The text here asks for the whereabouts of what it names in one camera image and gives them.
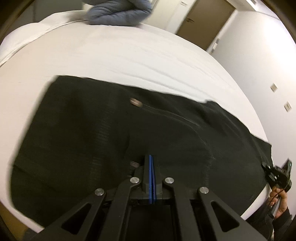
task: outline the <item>person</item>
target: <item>person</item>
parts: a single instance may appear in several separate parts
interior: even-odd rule
[[[277,204],[278,196],[281,197],[281,203],[273,219],[268,212],[273,205]],[[274,186],[269,194],[269,198],[247,219],[247,222],[267,240],[272,239],[274,230],[274,241],[280,241],[292,222],[292,215],[288,209],[288,195],[285,190]]]

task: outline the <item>door handle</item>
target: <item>door handle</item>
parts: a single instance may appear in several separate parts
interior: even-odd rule
[[[194,23],[194,21],[191,18],[186,18],[186,22]]]

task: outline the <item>white blanket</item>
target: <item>white blanket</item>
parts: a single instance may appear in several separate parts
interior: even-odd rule
[[[42,227],[14,209],[9,180],[22,138],[55,75],[90,77],[200,102],[213,100],[266,140],[244,93],[204,50],[149,25],[91,26],[82,21],[83,14],[53,14],[16,29],[0,46],[0,200],[37,232]],[[267,195],[266,187],[242,217],[249,217]]]

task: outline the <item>blue strip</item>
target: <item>blue strip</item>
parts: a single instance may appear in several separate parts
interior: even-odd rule
[[[152,204],[152,157],[149,155],[149,204]]]
[[[155,182],[155,174],[154,174],[153,156],[151,157],[151,166],[152,166],[152,193],[153,193],[153,203],[155,203],[155,201],[156,201],[156,182]]]

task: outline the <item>black wire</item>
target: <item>black wire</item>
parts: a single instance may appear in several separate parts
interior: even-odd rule
[[[283,190],[279,191],[276,195],[274,195],[274,197],[270,200],[268,206],[272,203],[272,200],[273,200],[276,196],[278,196]]]

